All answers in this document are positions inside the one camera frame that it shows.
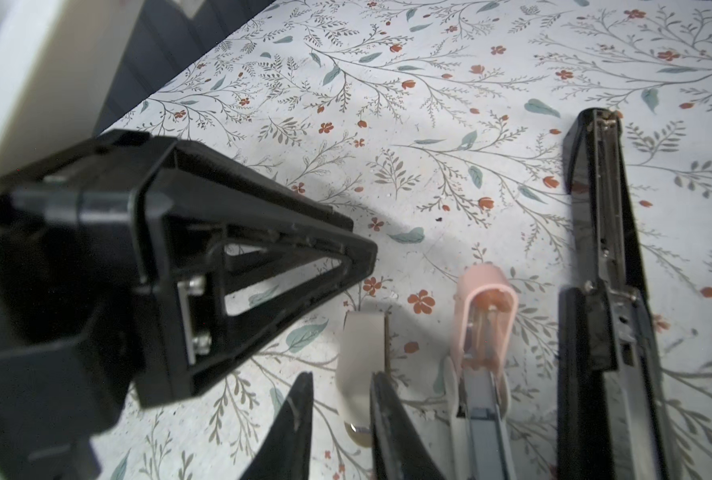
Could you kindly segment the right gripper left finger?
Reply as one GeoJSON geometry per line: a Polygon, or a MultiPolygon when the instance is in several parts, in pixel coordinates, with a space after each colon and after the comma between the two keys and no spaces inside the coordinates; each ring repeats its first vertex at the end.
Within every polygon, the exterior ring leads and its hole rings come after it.
{"type": "Polygon", "coordinates": [[[309,478],[313,430],[314,379],[299,374],[271,428],[241,480],[309,478]]]}

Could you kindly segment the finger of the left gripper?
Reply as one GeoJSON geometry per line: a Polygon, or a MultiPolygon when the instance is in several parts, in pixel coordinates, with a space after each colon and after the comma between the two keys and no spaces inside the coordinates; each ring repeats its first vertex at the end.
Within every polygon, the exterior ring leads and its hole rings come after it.
{"type": "Polygon", "coordinates": [[[375,242],[333,208],[194,141],[132,150],[135,260],[152,294],[138,315],[144,407],[199,396],[301,316],[370,276],[375,242]],[[240,314],[228,295],[331,259],[335,267],[240,314]]]}

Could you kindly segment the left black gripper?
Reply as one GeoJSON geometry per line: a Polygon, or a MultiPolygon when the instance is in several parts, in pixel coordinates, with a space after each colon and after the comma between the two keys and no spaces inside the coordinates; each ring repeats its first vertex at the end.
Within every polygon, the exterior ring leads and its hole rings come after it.
{"type": "Polygon", "coordinates": [[[143,196],[175,140],[114,131],[0,177],[0,472],[92,479],[143,367],[143,196]]]}

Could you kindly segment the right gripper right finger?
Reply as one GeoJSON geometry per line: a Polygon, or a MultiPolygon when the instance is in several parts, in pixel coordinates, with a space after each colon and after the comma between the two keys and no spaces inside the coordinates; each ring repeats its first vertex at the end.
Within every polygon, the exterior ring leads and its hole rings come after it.
{"type": "Polygon", "coordinates": [[[371,378],[370,422],[376,479],[444,479],[385,372],[371,378]]]}

